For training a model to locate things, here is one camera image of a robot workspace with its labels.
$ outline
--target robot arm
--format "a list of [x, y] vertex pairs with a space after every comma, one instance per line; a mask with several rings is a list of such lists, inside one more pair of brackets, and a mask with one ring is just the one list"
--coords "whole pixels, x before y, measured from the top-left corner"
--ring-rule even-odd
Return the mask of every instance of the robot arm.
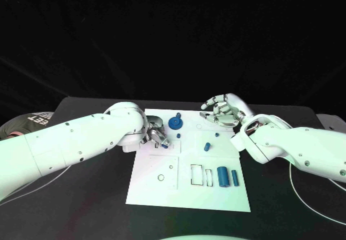
[[0, 142], [0, 200], [24, 184], [48, 173], [87, 160], [115, 145], [123, 152], [139, 148], [142, 138], [152, 139], [139, 107], [119, 102], [109, 114], [92, 114]]
[[230, 138], [237, 151], [246, 149], [250, 157], [260, 164], [280, 157], [299, 170], [346, 182], [344, 133], [309, 127], [292, 128], [276, 116], [254, 115], [244, 102], [233, 94], [218, 95], [211, 99], [201, 105], [201, 109], [216, 102], [217, 105], [218, 102], [223, 105], [216, 110], [213, 107], [213, 115], [201, 112], [200, 116], [223, 127], [230, 124], [229, 116], [234, 126], [242, 124], [239, 132]]

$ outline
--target white base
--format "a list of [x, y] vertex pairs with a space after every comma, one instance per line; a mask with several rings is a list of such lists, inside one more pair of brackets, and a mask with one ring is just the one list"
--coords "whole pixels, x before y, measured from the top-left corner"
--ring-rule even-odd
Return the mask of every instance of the white base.
[[[181, 114], [182, 127], [171, 130], [168, 119], [177, 112]], [[233, 129], [205, 122], [198, 116], [198, 111], [145, 109], [145, 115], [162, 119], [171, 146], [168, 149], [155, 148], [151, 142], [139, 145], [125, 203], [249, 212], [239, 152], [229, 142], [234, 134]], [[210, 143], [208, 151], [203, 150], [205, 142]], [[192, 164], [201, 165], [201, 186], [191, 185]], [[230, 187], [218, 187], [216, 168], [220, 166], [227, 169]], [[211, 186], [205, 184], [205, 169], [211, 171]], [[233, 186], [231, 170], [236, 170], [239, 186]], [[158, 175], [164, 175], [162, 181], [158, 181]]]

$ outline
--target blue object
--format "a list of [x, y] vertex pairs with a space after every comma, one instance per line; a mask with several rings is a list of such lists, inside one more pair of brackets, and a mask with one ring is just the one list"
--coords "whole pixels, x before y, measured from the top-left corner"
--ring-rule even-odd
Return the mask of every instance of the blue object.
[[221, 188], [229, 187], [229, 173], [224, 166], [217, 167], [217, 185]]
[[233, 182], [233, 186], [237, 187], [239, 183], [237, 183], [237, 176], [236, 176], [236, 171], [231, 170], [231, 182]]
[[208, 151], [208, 147], [210, 147], [210, 143], [207, 142], [205, 144], [204, 144], [204, 147], [203, 147], [203, 150], [207, 152]]
[[167, 125], [172, 130], [177, 130], [182, 126], [181, 114], [180, 112], [175, 114], [174, 117], [167, 121]]

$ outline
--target black table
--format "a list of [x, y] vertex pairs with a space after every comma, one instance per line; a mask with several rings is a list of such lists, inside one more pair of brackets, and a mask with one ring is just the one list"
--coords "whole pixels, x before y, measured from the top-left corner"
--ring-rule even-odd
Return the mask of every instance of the black table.
[[[103, 110], [125, 100], [67, 97], [50, 126]], [[200, 110], [195, 102], [132, 100], [139, 108]], [[293, 127], [322, 128], [312, 110], [301, 106], [249, 105]], [[246, 239], [344, 239], [346, 226], [318, 216], [293, 194], [288, 162], [266, 164], [240, 152], [250, 213], [125, 204], [135, 153], [120, 147], [73, 165], [37, 192], [0, 207], [0, 239], [156, 240], [181, 235], [224, 235]], [[41, 177], [22, 193], [58, 173]], [[346, 192], [331, 182], [292, 167], [292, 182], [306, 204], [346, 222]]]

